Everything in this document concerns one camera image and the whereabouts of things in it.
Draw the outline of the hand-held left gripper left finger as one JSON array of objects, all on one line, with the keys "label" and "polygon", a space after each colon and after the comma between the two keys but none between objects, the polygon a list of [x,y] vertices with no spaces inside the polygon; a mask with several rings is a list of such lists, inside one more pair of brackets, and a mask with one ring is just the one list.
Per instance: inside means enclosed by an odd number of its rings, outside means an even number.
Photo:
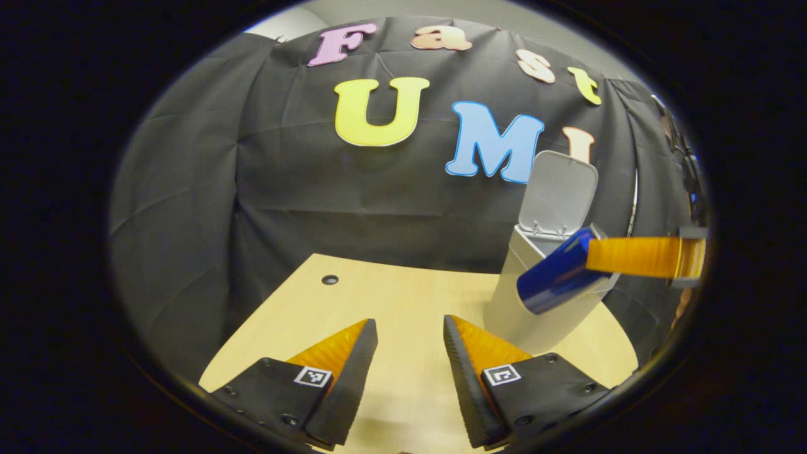
[{"label": "hand-held left gripper left finger", "polygon": [[332,450],[346,443],[376,347],[376,322],[366,318],[291,359],[260,358],[212,394],[260,430]]}]

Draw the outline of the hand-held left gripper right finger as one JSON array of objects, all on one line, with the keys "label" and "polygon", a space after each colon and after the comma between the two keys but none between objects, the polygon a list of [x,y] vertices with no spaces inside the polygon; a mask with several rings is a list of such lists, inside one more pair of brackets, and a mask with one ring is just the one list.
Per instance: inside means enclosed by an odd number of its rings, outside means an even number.
[{"label": "hand-held left gripper right finger", "polygon": [[443,340],[473,448],[524,443],[609,391],[560,354],[532,356],[453,314],[444,316]]}]

